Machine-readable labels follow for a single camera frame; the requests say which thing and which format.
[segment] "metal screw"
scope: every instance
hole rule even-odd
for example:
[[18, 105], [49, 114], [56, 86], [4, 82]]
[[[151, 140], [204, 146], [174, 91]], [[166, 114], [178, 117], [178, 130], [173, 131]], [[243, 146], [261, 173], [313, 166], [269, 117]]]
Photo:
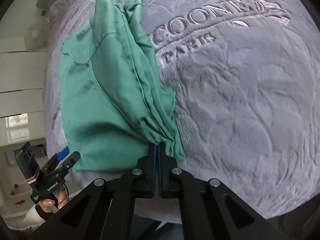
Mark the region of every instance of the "metal screw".
[[220, 181], [218, 179], [210, 180], [210, 185], [213, 187], [218, 187], [220, 185]]
[[142, 174], [142, 170], [140, 170], [140, 169], [133, 169], [133, 170], [132, 170], [132, 174], [133, 174], [133, 175], [140, 175], [140, 174]]
[[95, 181], [94, 181], [94, 184], [96, 185], [96, 186], [102, 186], [103, 184], [104, 184], [104, 180], [103, 179], [96, 179]]
[[173, 174], [176, 174], [176, 175], [179, 175], [182, 173], [182, 170], [180, 168], [173, 168], [171, 171]]

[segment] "black metal bracket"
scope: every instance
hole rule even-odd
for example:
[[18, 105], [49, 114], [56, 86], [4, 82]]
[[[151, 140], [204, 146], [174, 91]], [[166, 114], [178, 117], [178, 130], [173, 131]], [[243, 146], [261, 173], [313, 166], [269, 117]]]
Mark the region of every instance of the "black metal bracket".
[[285, 239], [221, 181], [179, 169], [164, 144], [151, 144], [121, 178], [93, 181], [28, 239], [129, 239], [135, 199], [154, 196], [156, 169], [161, 197], [179, 199], [185, 240]]

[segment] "human hand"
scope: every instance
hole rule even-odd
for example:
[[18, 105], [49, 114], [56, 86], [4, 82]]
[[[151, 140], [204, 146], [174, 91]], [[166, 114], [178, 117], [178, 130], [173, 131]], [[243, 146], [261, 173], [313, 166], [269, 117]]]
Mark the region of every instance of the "human hand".
[[[65, 204], [69, 202], [69, 196], [66, 194], [66, 188], [64, 186], [60, 187], [59, 197], [58, 197], [58, 210], [60, 210]], [[39, 206], [46, 213], [53, 212], [51, 206], [53, 206], [55, 202], [52, 199], [42, 199], [39, 201]]]

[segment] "bed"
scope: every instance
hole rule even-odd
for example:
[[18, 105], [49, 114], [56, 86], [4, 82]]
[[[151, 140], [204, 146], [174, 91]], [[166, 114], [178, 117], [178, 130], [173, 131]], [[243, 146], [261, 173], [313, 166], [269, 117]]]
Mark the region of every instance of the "bed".
[[[142, 26], [163, 84], [177, 92], [176, 121], [196, 178], [218, 178], [265, 218], [320, 193], [320, 33], [299, 0], [143, 0]], [[58, 75], [62, 43], [95, 0], [50, 8], [44, 94], [48, 156], [67, 141]], [[79, 171], [82, 188], [121, 174]], [[135, 214], [180, 223], [175, 200], [137, 200]]]

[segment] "green cloth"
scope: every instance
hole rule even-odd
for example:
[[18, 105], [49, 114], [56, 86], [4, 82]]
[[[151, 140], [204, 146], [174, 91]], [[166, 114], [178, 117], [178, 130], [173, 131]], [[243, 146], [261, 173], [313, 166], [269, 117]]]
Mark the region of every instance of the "green cloth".
[[74, 172], [128, 170], [149, 143], [165, 142], [178, 162], [186, 157], [175, 91], [160, 84], [141, 8], [141, 0], [96, 0], [93, 18], [63, 45], [62, 123], [70, 151], [81, 154]]

